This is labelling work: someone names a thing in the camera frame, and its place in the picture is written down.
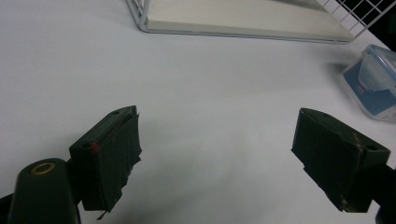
white wire rack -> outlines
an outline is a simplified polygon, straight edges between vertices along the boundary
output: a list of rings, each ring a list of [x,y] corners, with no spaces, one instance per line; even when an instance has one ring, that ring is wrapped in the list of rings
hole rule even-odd
[[[358,37],[396,5],[394,0],[318,0],[352,35]]]

wire rack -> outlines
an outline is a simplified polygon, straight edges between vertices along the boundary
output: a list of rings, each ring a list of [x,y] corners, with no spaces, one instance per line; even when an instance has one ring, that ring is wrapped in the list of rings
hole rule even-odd
[[[394,0],[318,0],[318,2],[355,38],[396,5]]]

metal grid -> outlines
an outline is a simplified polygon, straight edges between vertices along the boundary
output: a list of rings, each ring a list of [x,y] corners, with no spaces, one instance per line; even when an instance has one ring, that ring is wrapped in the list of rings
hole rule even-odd
[[[317,0],[352,35],[358,37],[396,5],[394,0]]]

white tabletop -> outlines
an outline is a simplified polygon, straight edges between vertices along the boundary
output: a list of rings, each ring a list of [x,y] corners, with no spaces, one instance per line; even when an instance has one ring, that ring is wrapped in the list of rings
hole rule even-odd
[[[0,194],[137,105],[142,161],[100,223],[372,224],[375,203],[339,212],[290,152],[300,107],[394,149],[396,126],[365,117],[338,79],[369,44],[383,46],[367,32],[348,45],[151,35],[124,0],[2,1]]]

plastic container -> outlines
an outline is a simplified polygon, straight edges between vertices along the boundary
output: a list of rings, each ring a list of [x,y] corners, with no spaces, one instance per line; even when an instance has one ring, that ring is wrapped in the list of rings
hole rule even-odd
[[[396,53],[368,46],[344,72],[346,88],[373,119],[396,122]]]

